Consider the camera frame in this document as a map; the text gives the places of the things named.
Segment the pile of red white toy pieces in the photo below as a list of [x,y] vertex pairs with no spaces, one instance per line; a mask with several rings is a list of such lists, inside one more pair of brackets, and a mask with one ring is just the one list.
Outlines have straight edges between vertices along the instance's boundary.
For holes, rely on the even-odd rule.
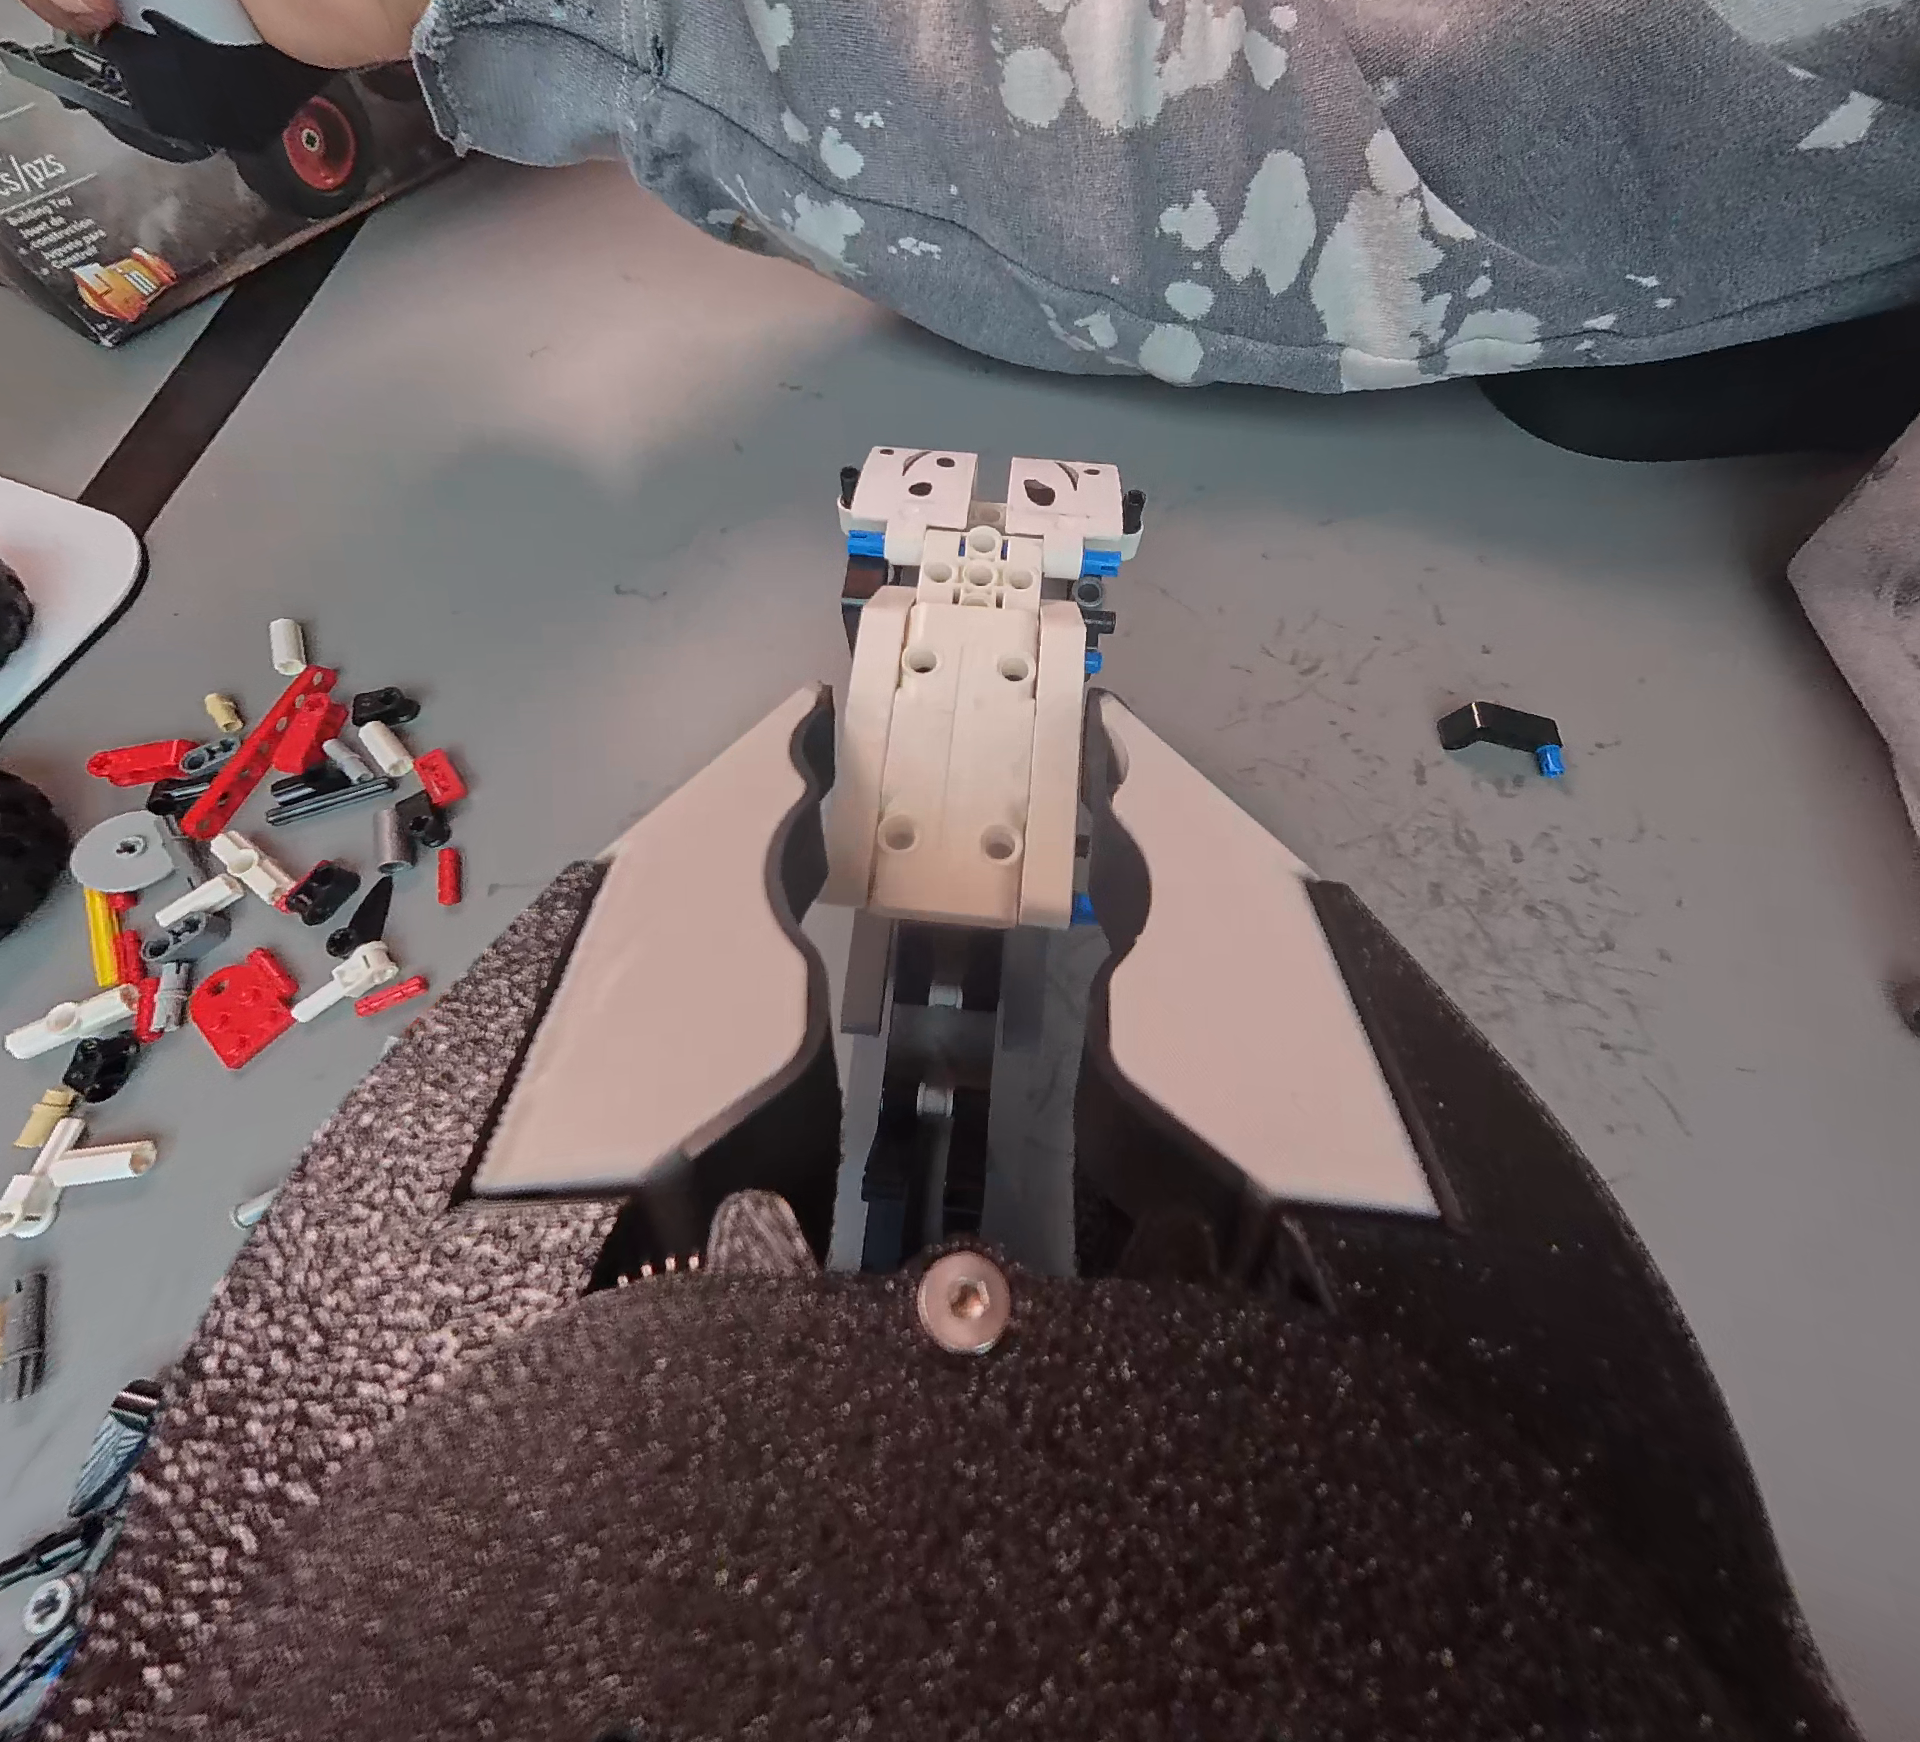
[[189,1038],[226,1072],[332,1010],[373,1018],[419,1002],[423,973],[393,953],[392,897],[428,866],[437,905],[464,899],[453,811],[467,780],[445,746],[410,741],[419,699],[351,692],[275,617],[280,692],[250,712],[204,699],[210,732],[88,755],[128,808],[72,834],[56,889],[77,887],[91,984],[3,1027],[3,1065],[61,1061],[13,1139],[3,1239],[50,1227],[74,1190],[147,1176],[148,1138],[102,1141],[93,1120],[157,1044]]

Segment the white toy truck model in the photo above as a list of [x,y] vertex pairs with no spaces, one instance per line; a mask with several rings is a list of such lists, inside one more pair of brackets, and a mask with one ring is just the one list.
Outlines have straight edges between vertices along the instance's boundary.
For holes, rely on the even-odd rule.
[[1075,1072],[1051,940],[1084,890],[1087,684],[1143,493],[1098,461],[877,446],[838,476],[850,672],[824,901],[853,913],[838,1027],[874,1105],[865,1272],[1021,1198],[1016,1127]]

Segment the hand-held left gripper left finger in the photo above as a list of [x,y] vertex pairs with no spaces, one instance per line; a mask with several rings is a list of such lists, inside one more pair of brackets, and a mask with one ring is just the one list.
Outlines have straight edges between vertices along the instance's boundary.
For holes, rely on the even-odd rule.
[[826,878],[833,697],[798,689],[635,821],[517,1058],[478,1198],[833,1202]]

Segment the person's right forearm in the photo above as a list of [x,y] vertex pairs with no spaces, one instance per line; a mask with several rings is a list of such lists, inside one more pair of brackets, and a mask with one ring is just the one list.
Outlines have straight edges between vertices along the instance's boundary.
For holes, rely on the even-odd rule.
[[1308,392],[1915,299],[1915,0],[434,0],[461,149],[972,351]]

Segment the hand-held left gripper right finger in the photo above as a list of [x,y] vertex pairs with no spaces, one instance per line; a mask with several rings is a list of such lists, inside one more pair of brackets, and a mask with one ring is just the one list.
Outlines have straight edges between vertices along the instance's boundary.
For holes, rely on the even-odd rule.
[[1316,875],[1100,692],[1079,1176],[1140,1218],[1187,1202],[1433,1219],[1443,1202],[1313,902]]

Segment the black bent toy beam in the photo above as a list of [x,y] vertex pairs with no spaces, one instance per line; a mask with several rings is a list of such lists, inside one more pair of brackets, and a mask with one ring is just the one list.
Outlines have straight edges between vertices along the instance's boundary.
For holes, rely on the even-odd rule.
[[1520,706],[1474,699],[1443,715],[1435,724],[1445,750],[1500,746],[1529,756],[1546,778],[1566,773],[1564,738],[1553,716]]

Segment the pile of blue black toy pieces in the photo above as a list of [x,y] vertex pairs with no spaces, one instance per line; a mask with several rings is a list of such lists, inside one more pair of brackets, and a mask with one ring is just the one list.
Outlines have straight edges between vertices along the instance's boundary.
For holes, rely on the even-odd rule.
[[19,1597],[17,1655],[1,1672],[3,1738],[23,1738],[44,1696],[71,1665],[88,1602],[123,1532],[133,1471],[159,1417],[154,1380],[125,1385],[109,1405],[61,1522],[3,1553],[3,1597]]

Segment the toy set cardboard box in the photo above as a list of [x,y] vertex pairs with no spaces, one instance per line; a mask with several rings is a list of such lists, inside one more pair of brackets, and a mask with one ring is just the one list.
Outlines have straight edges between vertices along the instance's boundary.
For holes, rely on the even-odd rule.
[[3,42],[3,283],[101,345],[453,171],[400,67],[330,73],[246,145],[159,135],[107,58]]

